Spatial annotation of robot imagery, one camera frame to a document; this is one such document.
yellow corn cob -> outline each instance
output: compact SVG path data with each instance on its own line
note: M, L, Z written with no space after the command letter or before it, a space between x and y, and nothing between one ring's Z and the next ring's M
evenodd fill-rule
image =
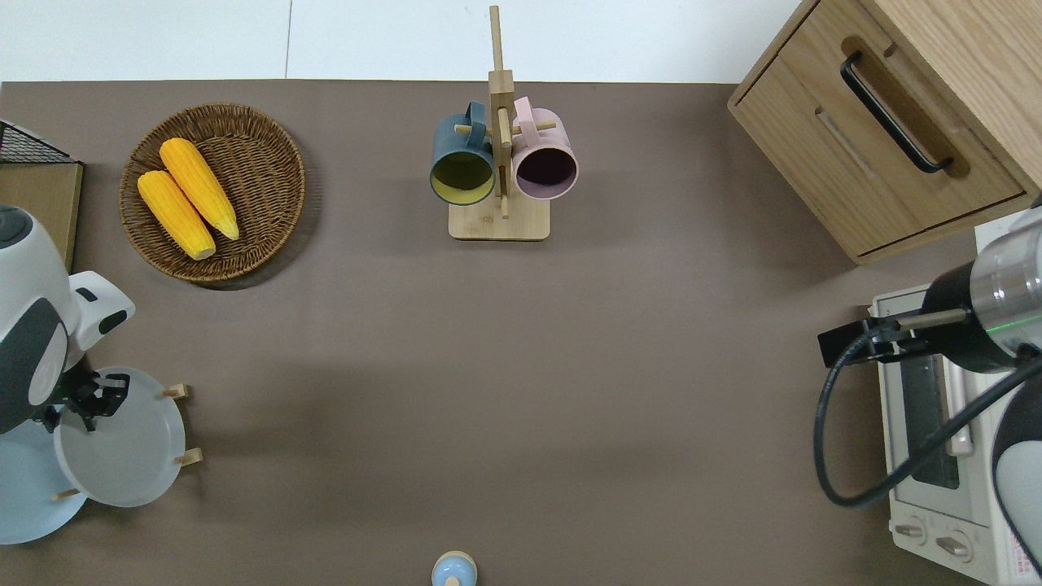
M229 239L239 240L235 211L199 149L184 139L169 139L159 147L159 157L203 219Z
M169 173L149 171L138 177L138 192L163 229L189 257L201 261L214 254L214 237Z

mug tree stand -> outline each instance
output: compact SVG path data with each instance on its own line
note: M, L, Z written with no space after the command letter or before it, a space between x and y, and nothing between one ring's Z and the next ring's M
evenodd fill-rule
M489 72L489 103L492 121L492 161L495 165L495 197L486 197L472 205L449 205L449 235L457 240L514 240L535 242L550 236L550 202L534 199L519 192L511 162L514 119L514 72L503 69L503 49L499 32L499 6L489 9L492 20L492 56L495 69ZM469 126L456 126L469 132Z

mug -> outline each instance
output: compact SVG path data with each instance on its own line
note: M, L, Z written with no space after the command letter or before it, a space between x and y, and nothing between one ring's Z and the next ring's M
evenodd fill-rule
M565 195L575 185L579 169L561 118L546 108L532 108L527 97L515 100L514 107L514 125L521 128L521 133L514 137L511 157L515 185L535 199ZM555 126L540 130L536 125L541 122L553 122Z
M470 133L456 132L457 124L470 126ZM473 101L466 114L453 114L435 129L430 188L448 203L470 205L492 193L495 167L485 129L485 104Z

oven window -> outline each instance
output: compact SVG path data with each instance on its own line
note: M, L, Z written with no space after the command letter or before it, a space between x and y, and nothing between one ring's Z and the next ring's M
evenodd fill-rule
M934 430L944 423L941 397L944 370L939 356L901 361L901 387L904 394L904 428L909 451L920 445ZM953 456L938 448L912 478L941 488L959 488L959 463Z

round woven basket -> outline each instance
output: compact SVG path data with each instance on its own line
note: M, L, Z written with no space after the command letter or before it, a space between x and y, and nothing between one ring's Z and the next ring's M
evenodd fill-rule
M180 137L195 143L231 201L239 240L207 225L217 252L193 261L174 243L138 193L138 177L163 169L159 146ZM250 106L188 108L152 129L134 148L120 181L120 218L130 243L156 269L193 283L242 276L286 244L304 205L304 163L290 135Z

